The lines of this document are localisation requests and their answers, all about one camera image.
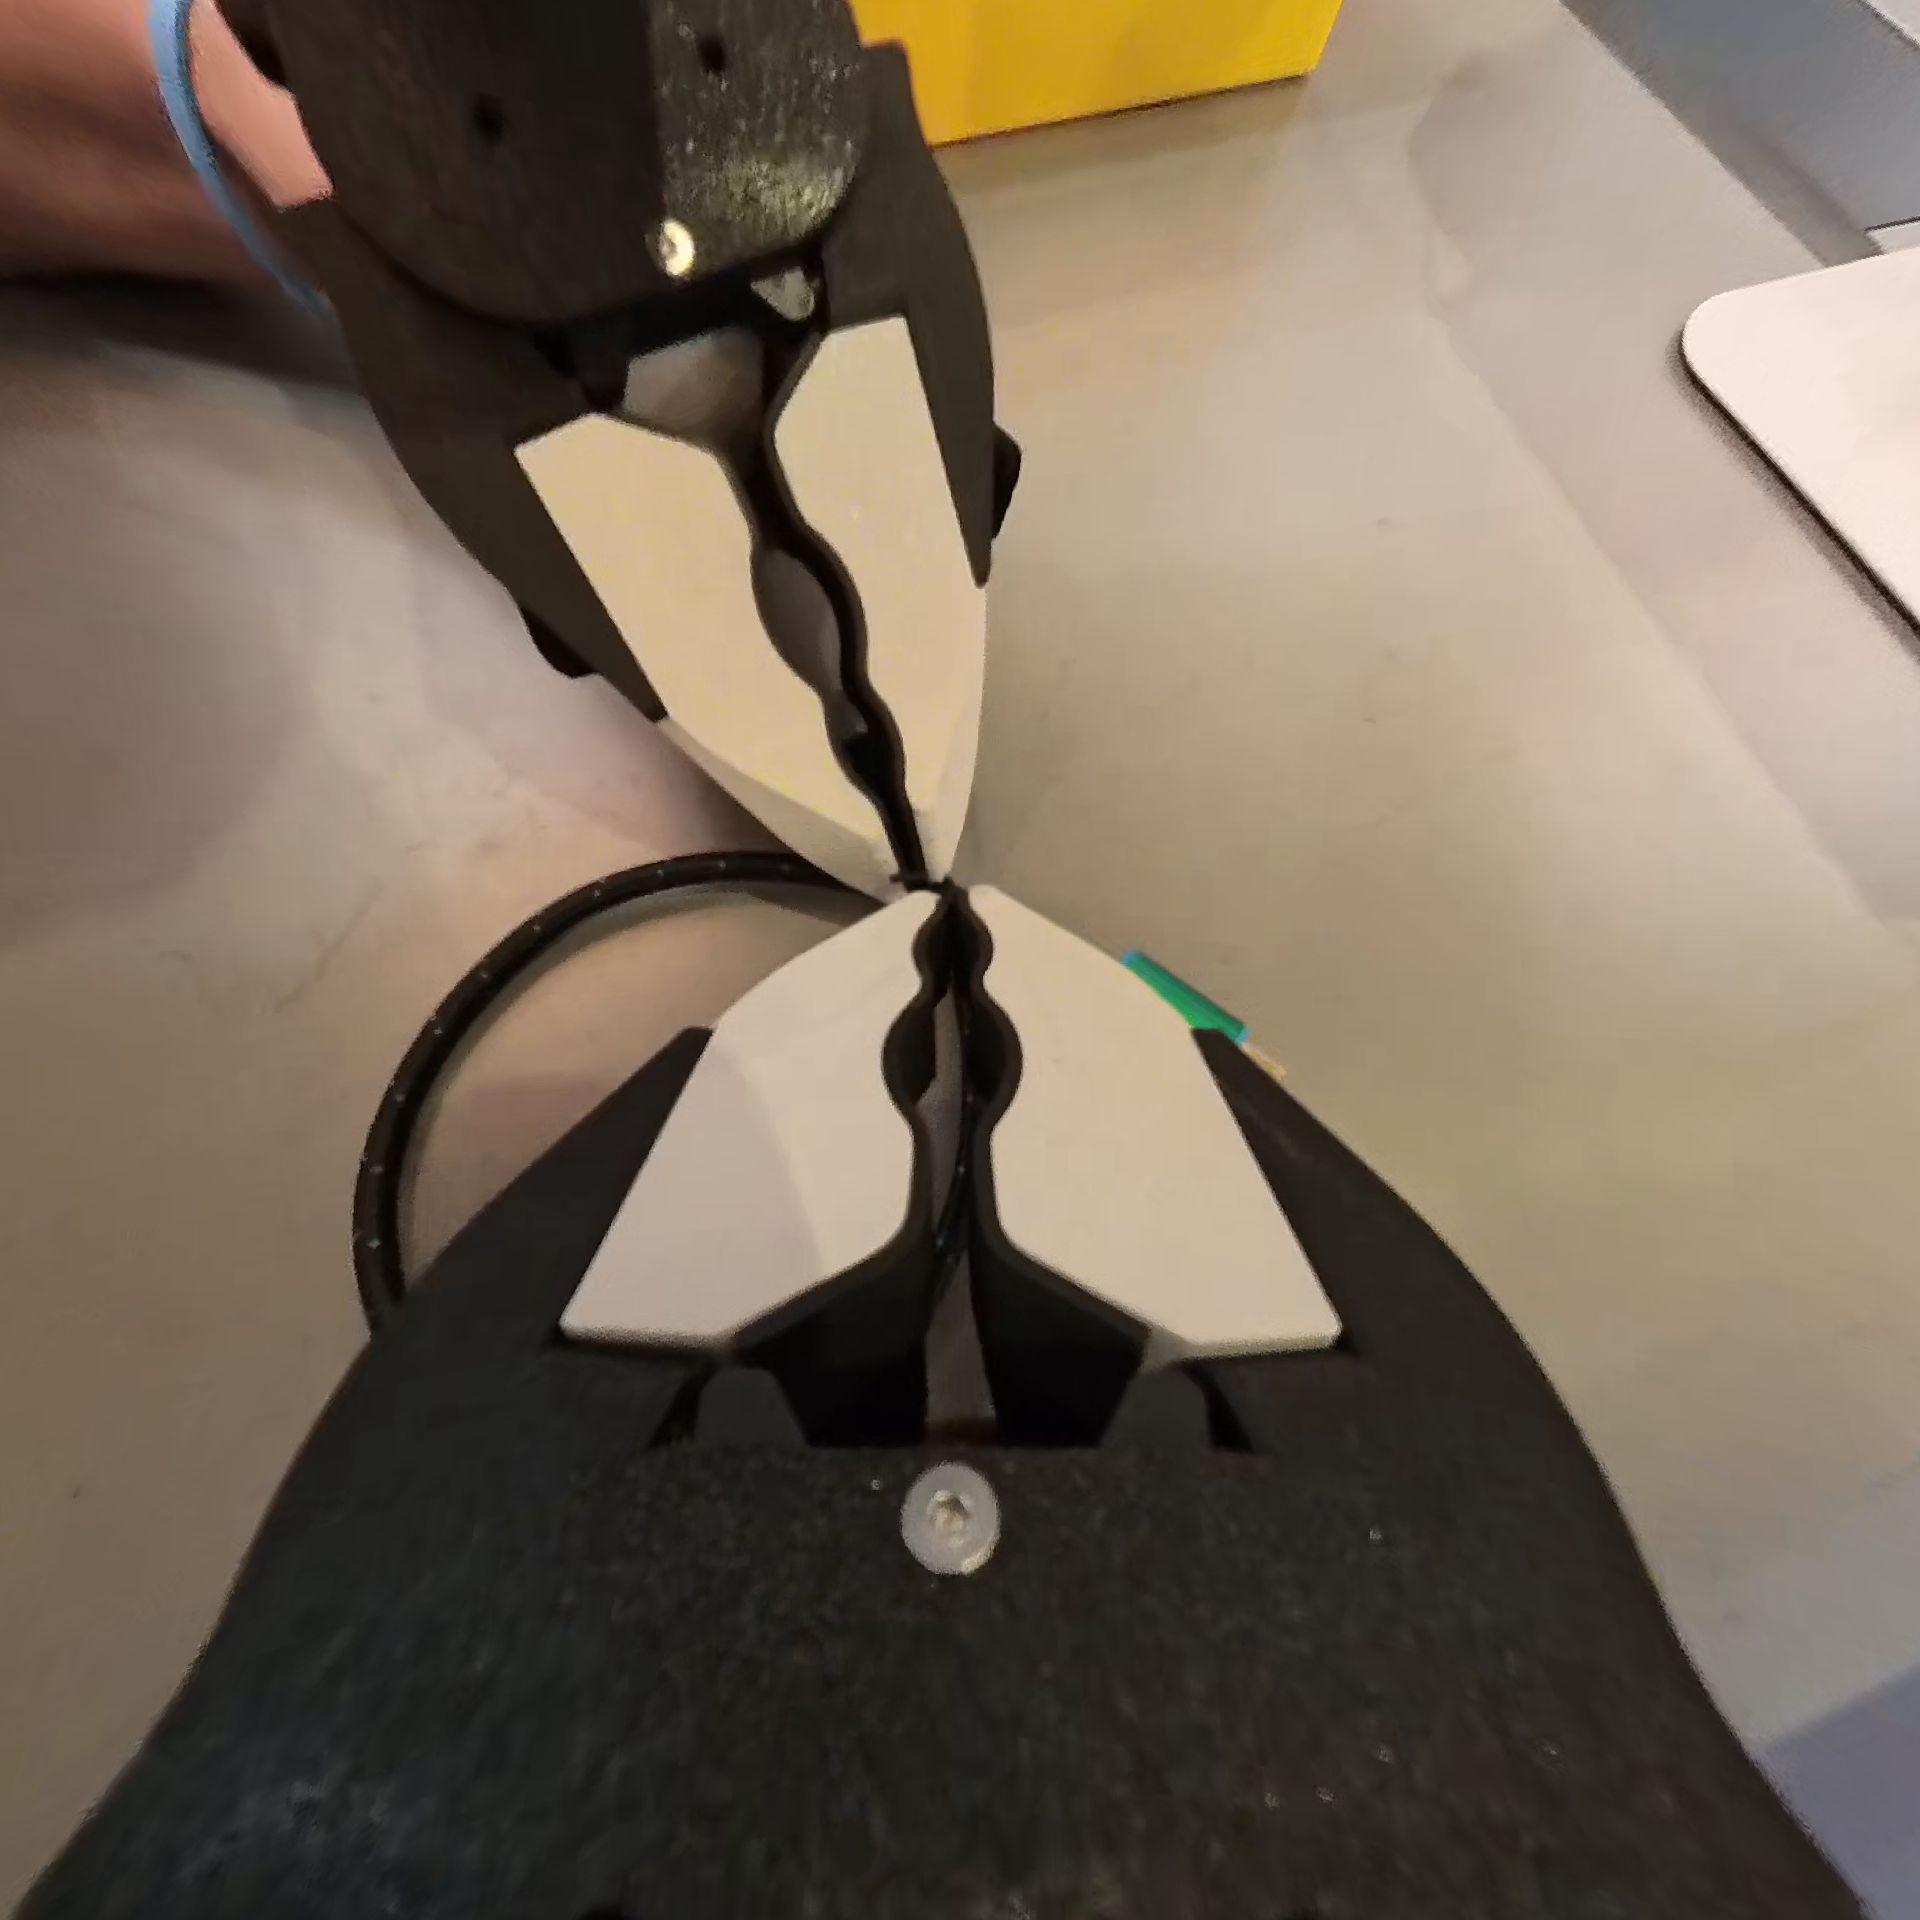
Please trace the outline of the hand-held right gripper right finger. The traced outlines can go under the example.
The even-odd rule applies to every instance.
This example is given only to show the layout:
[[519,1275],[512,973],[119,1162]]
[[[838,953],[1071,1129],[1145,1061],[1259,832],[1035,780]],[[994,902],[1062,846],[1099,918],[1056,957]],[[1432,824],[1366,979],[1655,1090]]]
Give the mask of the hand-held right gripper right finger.
[[1009,1443],[1097,1443],[1140,1378],[1343,1322],[1203,1050],[1137,972],[961,898],[973,1322]]

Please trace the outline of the white tablet stand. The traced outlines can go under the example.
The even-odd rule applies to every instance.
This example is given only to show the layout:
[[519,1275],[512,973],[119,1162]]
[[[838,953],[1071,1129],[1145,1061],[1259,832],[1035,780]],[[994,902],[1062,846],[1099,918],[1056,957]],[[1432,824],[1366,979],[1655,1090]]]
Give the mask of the white tablet stand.
[[1918,249],[1704,299],[1683,359],[1792,492],[1918,619]]

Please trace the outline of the person's left forearm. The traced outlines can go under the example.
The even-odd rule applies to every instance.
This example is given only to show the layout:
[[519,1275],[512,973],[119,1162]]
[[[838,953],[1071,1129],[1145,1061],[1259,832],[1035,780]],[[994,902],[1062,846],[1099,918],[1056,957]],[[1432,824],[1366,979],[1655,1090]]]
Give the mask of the person's left forearm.
[[3,5],[3,275],[267,280],[180,154],[146,4]]

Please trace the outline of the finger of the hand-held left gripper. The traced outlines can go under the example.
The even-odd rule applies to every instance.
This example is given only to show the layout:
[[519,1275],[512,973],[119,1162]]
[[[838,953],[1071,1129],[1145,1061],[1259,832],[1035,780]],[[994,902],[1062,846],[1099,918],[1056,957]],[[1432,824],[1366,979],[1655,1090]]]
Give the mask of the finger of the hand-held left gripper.
[[650,683],[658,729],[791,852],[858,894],[899,895],[882,811],[766,632],[754,528],[720,456],[583,414],[515,458]]
[[829,332],[773,428],[798,518],[844,571],[868,683],[899,732],[924,866],[949,878],[973,804],[988,670],[975,576],[902,318]]

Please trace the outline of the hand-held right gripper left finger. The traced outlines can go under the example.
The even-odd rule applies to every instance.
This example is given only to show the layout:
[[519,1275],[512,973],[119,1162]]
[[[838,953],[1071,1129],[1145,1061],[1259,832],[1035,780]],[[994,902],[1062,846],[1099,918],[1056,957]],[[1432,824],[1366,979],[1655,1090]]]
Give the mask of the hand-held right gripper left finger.
[[939,945],[940,898],[916,890],[720,1015],[562,1312],[567,1337],[762,1369],[816,1443],[922,1435]]

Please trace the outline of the yellow storage bin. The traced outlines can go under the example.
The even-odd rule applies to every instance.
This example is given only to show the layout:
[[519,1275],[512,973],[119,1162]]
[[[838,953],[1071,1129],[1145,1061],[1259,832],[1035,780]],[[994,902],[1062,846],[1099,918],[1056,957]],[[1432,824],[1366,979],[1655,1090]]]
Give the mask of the yellow storage bin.
[[924,135],[956,146],[1290,81],[1338,1],[855,1],[906,50]]

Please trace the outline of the person's left hand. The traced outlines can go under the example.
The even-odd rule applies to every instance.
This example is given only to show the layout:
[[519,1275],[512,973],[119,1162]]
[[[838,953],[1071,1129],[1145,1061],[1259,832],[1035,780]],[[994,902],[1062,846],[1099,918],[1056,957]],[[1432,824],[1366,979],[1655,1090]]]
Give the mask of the person's left hand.
[[276,209],[333,197],[294,98],[256,65],[214,1],[190,27],[194,81],[214,146]]

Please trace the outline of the blue wristband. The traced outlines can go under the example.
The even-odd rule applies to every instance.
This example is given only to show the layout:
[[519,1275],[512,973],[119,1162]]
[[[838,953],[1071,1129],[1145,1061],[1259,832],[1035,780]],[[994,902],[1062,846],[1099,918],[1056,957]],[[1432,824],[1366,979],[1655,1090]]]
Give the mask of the blue wristband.
[[278,255],[251,206],[229,179],[220,144],[207,120],[193,41],[194,1],[148,1],[146,27],[157,72],[157,94],[176,146],[207,203],[224,220],[251,264],[308,316],[327,314],[325,295]]

